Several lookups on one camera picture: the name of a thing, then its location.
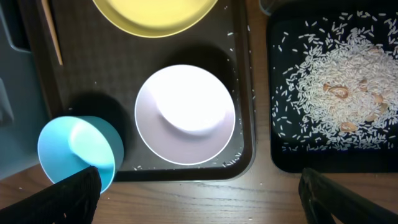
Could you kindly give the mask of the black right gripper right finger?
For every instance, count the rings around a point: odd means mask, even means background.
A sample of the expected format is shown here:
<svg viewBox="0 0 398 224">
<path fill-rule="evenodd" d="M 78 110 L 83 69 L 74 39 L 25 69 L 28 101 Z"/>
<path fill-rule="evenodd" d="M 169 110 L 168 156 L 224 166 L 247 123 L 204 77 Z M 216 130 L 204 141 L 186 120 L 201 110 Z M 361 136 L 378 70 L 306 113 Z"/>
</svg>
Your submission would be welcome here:
<svg viewBox="0 0 398 224">
<path fill-rule="evenodd" d="M 305 168 L 298 192 L 308 223 L 397 223 L 397 214 Z"/>
</svg>

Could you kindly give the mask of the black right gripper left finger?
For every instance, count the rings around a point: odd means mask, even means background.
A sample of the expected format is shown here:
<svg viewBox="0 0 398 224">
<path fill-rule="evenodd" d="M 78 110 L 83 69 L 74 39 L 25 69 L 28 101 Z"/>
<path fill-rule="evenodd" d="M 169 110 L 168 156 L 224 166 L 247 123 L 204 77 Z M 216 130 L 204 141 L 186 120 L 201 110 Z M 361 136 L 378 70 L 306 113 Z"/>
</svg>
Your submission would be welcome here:
<svg viewBox="0 0 398 224">
<path fill-rule="evenodd" d="M 1 209 L 1 223 L 91 223 L 100 192 L 98 169 L 89 166 Z"/>
</svg>

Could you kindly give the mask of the light blue bowl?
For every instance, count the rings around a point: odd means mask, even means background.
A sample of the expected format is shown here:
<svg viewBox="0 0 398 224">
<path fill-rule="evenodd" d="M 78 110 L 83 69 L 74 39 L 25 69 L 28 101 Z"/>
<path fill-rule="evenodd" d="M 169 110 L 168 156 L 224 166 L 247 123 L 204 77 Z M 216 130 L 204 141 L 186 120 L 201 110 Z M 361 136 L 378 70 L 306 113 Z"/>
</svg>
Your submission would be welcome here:
<svg viewBox="0 0 398 224">
<path fill-rule="evenodd" d="M 104 193 L 123 163 L 124 144 L 116 129 L 102 118 L 61 116 L 42 128 L 37 152 L 40 165 L 52 183 L 95 166 Z"/>
</svg>

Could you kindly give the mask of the white pink bowl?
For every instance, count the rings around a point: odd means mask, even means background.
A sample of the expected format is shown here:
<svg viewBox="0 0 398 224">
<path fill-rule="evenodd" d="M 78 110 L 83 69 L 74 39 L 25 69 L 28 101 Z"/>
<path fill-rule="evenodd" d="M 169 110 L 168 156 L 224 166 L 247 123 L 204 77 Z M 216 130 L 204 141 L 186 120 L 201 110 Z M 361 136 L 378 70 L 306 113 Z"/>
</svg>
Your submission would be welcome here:
<svg viewBox="0 0 398 224">
<path fill-rule="evenodd" d="M 225 85 L 194 65 L 171 65 L 153 73 L 136 98 L 134 119 L 145 145 L 182 166 L 210 161 L 229 144 L 236 112 Z"/>
</svg>

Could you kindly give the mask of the yellow plate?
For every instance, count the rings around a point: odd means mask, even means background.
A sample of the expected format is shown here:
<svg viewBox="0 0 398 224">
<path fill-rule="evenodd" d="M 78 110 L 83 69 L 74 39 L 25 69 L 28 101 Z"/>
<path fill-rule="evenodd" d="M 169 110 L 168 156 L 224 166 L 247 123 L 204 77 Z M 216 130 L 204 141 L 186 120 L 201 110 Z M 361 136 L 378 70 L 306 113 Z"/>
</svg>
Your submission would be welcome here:
<svg viewBox="0 0 398 224">
<path fill-rule="evenodd" d="M 201 21 L 217 0 L 93 0 L 118 29 L 144 38 L 181 33 Z"/>
</svg>

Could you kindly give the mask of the wooden chopstick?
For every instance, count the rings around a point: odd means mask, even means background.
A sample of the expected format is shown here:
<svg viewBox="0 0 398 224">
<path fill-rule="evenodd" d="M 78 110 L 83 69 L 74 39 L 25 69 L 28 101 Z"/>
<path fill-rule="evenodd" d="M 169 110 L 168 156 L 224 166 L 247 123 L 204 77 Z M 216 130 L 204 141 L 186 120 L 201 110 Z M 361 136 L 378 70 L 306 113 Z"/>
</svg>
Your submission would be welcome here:
<svg viewBox="0 0 398 224">
<path fill-rule="evenodd" d="M 63 59 L 62 59 L 62 54 L 60 51 L 60 46 L 58 43 L 58 37 L 57 37 L 57 33 L 56 33 L 56 29 L 55 29 L 55 24 L 53 21 L 53 17 L 52 17 L 52 13 L 50 10 L 50 4 L 48 0 L 41 0 L 41 4 L 44 10 L 44 14 L 45 14 L 45 18 L 47 21 L 47 25 L 49 27 L 49 31 L 50 31 L 50 35 L 52 38 L 52 42 L 53 42 L 53 46 L 57 55 L 57 60 L 59 65 L 63 65 Z"/>
</svg>

